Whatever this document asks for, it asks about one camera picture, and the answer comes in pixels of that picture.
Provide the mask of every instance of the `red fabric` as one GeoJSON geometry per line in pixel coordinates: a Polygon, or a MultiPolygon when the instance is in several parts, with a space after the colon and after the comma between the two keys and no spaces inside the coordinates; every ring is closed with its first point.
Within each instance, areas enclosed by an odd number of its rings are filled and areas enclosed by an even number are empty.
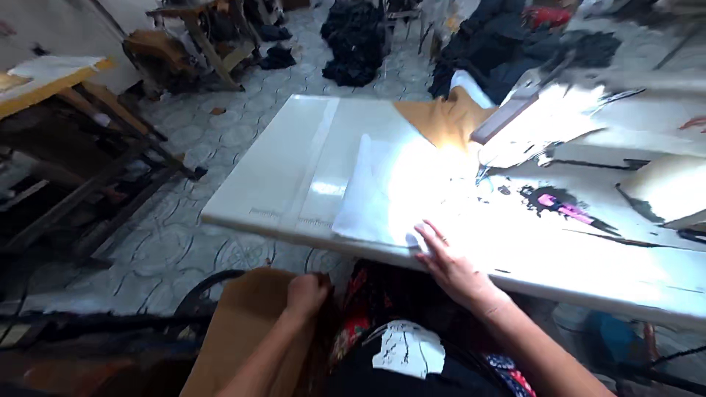
{"type": "Polygon", "coordinates": [[[542,23],[549,22],[549,26],[555,28],[568,23],[571,13],[563,8],[529,6],[525,8],[525,15],[529,17],[532,29],[537,29],[542,23]]]}

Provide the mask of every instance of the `light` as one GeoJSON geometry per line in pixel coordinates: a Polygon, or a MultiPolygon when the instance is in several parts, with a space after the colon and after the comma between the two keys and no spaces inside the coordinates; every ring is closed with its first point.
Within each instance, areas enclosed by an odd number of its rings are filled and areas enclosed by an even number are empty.
{"type": "Polygon", "coordinates": [[[318,194],[343,197],[343,194],[346,192],[346,185],[340,186],[334,184],[327,184],[325,182],[313,182],[311,184],[311,190],[315,191],[318,194]]]}

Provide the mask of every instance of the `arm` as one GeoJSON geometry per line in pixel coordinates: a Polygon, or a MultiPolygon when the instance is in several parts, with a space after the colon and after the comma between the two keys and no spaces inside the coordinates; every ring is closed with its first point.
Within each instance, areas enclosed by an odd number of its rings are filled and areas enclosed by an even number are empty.
{"type": "Polygon", "coordinates": [[[287,308],[217,397],[268,396],[294,337],[316,315],[329,291],[328,277],[306,274],[292,280],[287,308]]]}
{"type": "Polygon", "coordinates": [[[505,347],[538,394],[545,396],[613,396],[559,344],[547,336],[487,274],[476,270],[458,254],[439,230],[417,227],[433,250],[433,258],[417,254],[436,282],[458,304],[484,322],[490,334],[505,347]]]}

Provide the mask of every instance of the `white cloth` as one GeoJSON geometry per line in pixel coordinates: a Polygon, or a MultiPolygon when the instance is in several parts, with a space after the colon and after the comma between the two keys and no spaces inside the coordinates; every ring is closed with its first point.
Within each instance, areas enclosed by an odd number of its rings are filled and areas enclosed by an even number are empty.
{"type": "Polygon", "coordinates": [[[421,135],[393,145],[364,134],[333,232],[400,247],[421,245],[414,226],[436,219],[444,198],[438,156],[421,135]]]}

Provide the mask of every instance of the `wall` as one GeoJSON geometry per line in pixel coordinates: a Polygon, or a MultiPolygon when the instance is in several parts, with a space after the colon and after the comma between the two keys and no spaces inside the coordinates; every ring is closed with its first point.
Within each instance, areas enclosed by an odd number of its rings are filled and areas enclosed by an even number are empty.
{"type": "MultiPolygon", "coordinates": [[[[120,1],[134,3],[137,0],[120,1]]],[[[89,0],[2,1],[0,19],[17,32],[0,37],[0,69],[9,69],[33,58],[30,49],[34,43],[39,43],[53,55],[110,57],[116,67],[91,80],[107,85],[115,93],[123,92],[141,79],[122,51],[122,36],[89,0]]]]}

